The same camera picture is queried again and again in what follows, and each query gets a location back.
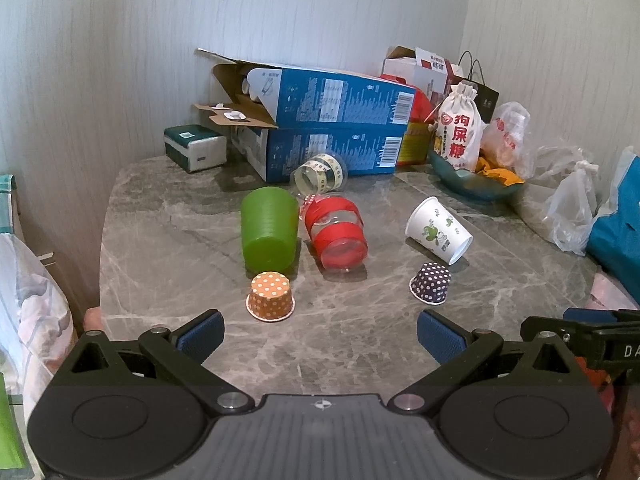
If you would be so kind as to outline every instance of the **metal screw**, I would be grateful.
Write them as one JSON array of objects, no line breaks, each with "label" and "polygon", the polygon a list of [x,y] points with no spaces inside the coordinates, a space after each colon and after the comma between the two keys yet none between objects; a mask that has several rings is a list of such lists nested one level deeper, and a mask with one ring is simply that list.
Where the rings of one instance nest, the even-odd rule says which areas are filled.
[{"label": "metal screw", "polygon": [[228,410],[237,410],[245,406],[248,402],[249,397],[242,392],[227,392],[218,397],[218,404]]},{"label": "metal screw", "polygon": [[406,412],[412,412],[424,406],[424,399],[415,394],[401,394],[394,398],[394,404],[396,408],[400,408]]}]

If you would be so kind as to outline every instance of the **white textured wallpaper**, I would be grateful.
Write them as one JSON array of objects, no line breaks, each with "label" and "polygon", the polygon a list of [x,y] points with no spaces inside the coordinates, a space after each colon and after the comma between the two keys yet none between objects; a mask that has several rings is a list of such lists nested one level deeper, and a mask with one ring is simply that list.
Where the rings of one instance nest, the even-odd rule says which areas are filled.
[{"label": "white textured wallpaper", "polygon": [[640,148],[640,0],[469,0],[466,49],[539,143],[593,154],[601,189],[622,149]]},{"label": "white textured wallpaper", "polygon": [[228,56],[379,73],[388,47],[455,58],[467,0],[0,0],[0,172],[17,175],[27,242],[98,303],[118,170],[197,120]]}]

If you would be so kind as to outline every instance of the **blue bowl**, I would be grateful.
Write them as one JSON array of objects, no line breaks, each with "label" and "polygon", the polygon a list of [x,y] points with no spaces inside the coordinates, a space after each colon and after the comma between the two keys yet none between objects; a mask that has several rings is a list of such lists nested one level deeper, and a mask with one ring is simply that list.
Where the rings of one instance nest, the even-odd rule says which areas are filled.
[{"label": "blue bowl", "polygon": [[474,200],[481,200],[483,202],[504,200],[516,193],[523,186],[522,184],[505,186],[495,179],[472,173],[469,170],[455,170],[452,165],[434,152],[433,149],[429,150],[428,160],[433,171],[440,177],[445,186],[460,195]]}]

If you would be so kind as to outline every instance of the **marble table top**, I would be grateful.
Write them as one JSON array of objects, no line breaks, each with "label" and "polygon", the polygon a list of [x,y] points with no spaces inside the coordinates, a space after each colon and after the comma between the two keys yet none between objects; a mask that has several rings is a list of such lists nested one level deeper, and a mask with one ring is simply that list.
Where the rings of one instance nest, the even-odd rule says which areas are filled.
[{"label": "marble table top", "polygon": [[436,362],[416,339],[426,307],[409,292],[420,266],[439,261],[404,236],[426,197],[474,236],[450,267],[447,301],[436,310],[468,330],[519,339],[527,316],[559,316],[589,297],[596,265],[562,253],[503,205],[453,196],[429,166],[348,181],[369,244],[366,270],[323,275],[301,223],[290,276],[296,309],[263,323],[245,309],[252,279],[242,260],[240,203],[264,183],[237,153],[225,166],[187,174],[165,156],[123,169],[102,236],[100,306],[108,335],[136,339],[158,324],[175,329],[208,308],[222,312],[223,345],[205,366],[256,400],[266,393],[391,395]]}]

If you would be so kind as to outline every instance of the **green plastic cup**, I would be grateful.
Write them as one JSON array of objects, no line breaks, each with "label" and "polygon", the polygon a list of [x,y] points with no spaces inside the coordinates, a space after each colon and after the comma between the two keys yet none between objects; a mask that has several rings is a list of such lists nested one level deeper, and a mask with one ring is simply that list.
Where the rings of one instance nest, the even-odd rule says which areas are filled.
[{"label": "green plastic cup", "polygon": [[279,187],[261,187],[242,200],[242,256],[247,269],[284,272],[296,257],[298,202]]}]

